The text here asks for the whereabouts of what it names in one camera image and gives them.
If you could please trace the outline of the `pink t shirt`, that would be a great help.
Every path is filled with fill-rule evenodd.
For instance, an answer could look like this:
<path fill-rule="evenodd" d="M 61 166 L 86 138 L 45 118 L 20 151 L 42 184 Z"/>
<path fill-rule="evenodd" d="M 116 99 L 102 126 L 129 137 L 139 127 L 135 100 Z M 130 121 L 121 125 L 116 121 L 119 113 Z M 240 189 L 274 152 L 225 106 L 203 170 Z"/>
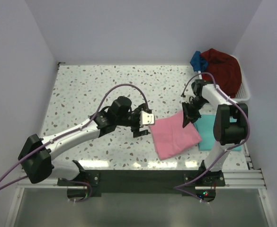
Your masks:
<path fill-rule="evenodd" d="M 179 155 L 202 141 L 192 123 L 183 127 L 182 111 L 168 118 L 157 119 L 150 130 L 155 151 L 161 160 Z"/>

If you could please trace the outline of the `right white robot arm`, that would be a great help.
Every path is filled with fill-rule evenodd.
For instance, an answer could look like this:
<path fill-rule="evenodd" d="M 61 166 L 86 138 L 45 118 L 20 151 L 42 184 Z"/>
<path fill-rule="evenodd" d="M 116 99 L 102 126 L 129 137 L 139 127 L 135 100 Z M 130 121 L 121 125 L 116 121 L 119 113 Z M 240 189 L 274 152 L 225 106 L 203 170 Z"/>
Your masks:
<path fill-rule="evenodd" d="M 248 140 L 250 136 L 248 106 L 229 98 L 215 82 L 197 79 L 191 84 L 191 88 L 193 97 L 185 95 L 185 90 L 181 94 L 184 98 L 182 102 L 183 128 L 201 118 L 199 111 L 205 104 L 216 108 L 213 126 L 215 143 L 202 162 L 205 170 L 197 175 L 199 183 L 208 186 L 214 181 L 213 172 L 222 170 L 230 151 Z"/>

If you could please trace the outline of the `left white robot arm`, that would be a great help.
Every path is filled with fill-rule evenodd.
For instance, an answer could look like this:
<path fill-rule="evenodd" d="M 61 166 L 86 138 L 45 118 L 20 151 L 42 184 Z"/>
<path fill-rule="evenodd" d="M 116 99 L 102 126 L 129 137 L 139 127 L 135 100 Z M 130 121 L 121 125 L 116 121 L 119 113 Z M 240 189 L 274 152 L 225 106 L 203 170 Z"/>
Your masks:
<path fill-rule="evenodd" d="M 131 108 L 129 98 L 120 96 L 110 106 L 94 113 L 81 124 L 60 133 L 40 138 L 29 136 L 18 156 L 22 169 L 31 183 L 39 183 L 49 177 L 69 180 L 73 185 L 81 185 L 85 180 L 85 170 L 76 161 L 58 161 L 65 151 L 89 140 L 98 139 L 115 131 L 116 127 L 130 127 L 133 137 L 149 134 L 142 130 L 153 125 L 155 116 L 146 103 Z"/>

